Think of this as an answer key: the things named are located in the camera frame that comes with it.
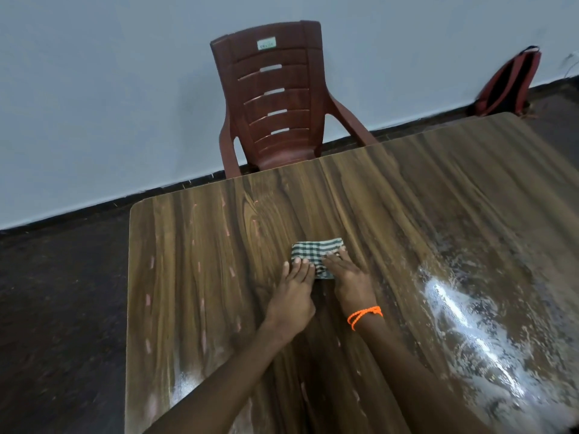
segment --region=floor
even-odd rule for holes
[[[564,84],[534,93],[531,102],[537,118],[527,122],[579,168],[579,91]],[[327,153],[351,146],[342,140]],[[129,209],[0,241],[0,432],[123,431]]]

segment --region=checkered cloth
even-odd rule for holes
[[[332,274],[322,265],[322,256],[337,252],[337,249],[343,245],[344,241],[341,237],[329,241],[298,242],[291,247],[291,259],[296,257],[308,259],[315,265],[315,278],[333,279]]]

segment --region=brown wood-grain tabletop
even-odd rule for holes
[[[294,242],[336,237],[397,337],[490,426],[573,423],[579,172],[501,114],[135,204],[125,432],[250,341]],[[333,283],[235,432],[409,432]]]

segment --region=bracelet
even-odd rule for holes
[[[358,322],[358,320],[360,318],[362,318],[367,313],[378,313],[378,314],[380,314],[380,316],[384,317],[384,315],[382,315],[382,310],[380,309],[380,306],[372,306],[371,308],[362,309],[358,312],[355,312],[351,316],[348,317],[348,324],[352,326],[352,330],[354,332],[356,331],[356,329],[354,329],[354,325]]]

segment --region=person's left hand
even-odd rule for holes
[[[307,259],[284,262],[281,280],[267,306],[263,326],[276,332],[285,343],[306,328],[315,313],[310,294],[315,278],[315,265]]]

